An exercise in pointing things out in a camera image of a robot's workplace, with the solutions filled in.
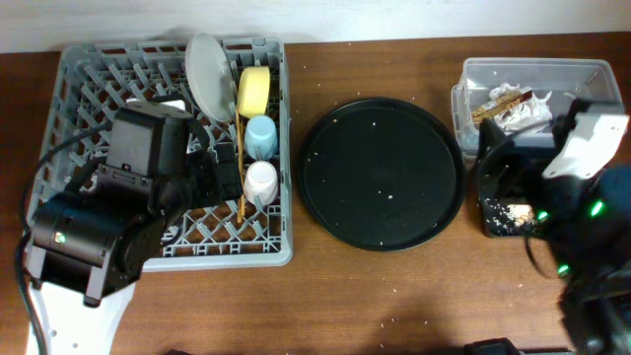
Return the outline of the pink plastic cup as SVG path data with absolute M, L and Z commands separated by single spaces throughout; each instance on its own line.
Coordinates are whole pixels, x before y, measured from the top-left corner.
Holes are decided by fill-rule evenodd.
M 254 204 L 258 198 L 261 205 L 271 204 L 279 189 L 275 167 L 266 161 L 252 163 L 245 174 L 245 199 Z

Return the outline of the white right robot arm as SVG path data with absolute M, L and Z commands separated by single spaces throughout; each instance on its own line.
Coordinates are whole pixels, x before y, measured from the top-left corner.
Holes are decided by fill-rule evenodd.
M 552 147 L 522 147 L 522 133 L 480 126 L 474 185 L 482 206 L 521 202 L 515 227 L 548 244 L 565 283 L 559 300 L 581 354 L 630 351 L 630 169 L 608 166 L 628 118 L 580 114 L 552 122 Z

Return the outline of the yellow bowl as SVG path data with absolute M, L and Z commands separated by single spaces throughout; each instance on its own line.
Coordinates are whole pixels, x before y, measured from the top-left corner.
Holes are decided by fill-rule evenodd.
M 238 112 L 247 118 L 264 115 L 270 93 L 271 74 L 267 66 L 247 67 L 240 79 Z

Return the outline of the light blue plastic cup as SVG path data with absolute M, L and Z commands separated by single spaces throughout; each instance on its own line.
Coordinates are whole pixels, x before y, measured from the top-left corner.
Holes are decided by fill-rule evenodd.
M 267 161 L 277 152 L 277 129 L 267 115 L 251 118 L 245 128 L 245 151 L 255 160 Z

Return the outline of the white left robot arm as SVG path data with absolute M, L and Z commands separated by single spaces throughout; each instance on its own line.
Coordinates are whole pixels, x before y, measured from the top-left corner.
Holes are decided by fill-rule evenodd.
M 140 279 L 186 212 L 243 192 L 233 144 L 211 144 L 190 113 L 156 103 L 120 108 L 39 162 L 103 131 L 111 134 L 106 154 L 35 209 L 16 252 L 17 274 L 28 273 L 36 290 L 58 286 L 93 310 Z

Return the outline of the wooden chopstick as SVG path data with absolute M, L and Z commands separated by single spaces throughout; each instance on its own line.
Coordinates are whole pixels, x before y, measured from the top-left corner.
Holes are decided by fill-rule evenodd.
M 244 193 L 244 181 L 245 181 L 245 174 L 244 174 L 244 143 L 243 143 L 243 134 L 242 134 L 242 128 L 243 125 L 241 124 L 241 116 L 239 114 L 238 108 L 236 107 L 236 117 L 235 117 L 235 127 L 236 127 L 236 132 L 237 132 L 237 146 L 238 146 L 238 168 L 239 168 L 239 175 L 240 175 L 240 181 L 241 181 L 241 187 L 242 187 L 242 194 L 241 197 L 239 199 L 239 204 L 238 204 L 238 223 L 241 224 L 244 220 L 244 216 L 245 216 L 245 193 Z

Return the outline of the white round plate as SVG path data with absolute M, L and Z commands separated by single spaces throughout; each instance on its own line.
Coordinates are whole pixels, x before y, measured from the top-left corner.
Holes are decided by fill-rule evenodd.
M 216 121 L 232 121 L 235 81 L 220 43 L 209 34 L 195 35 L 186 46 L 184 66 L 189 90 L 199 109 Z

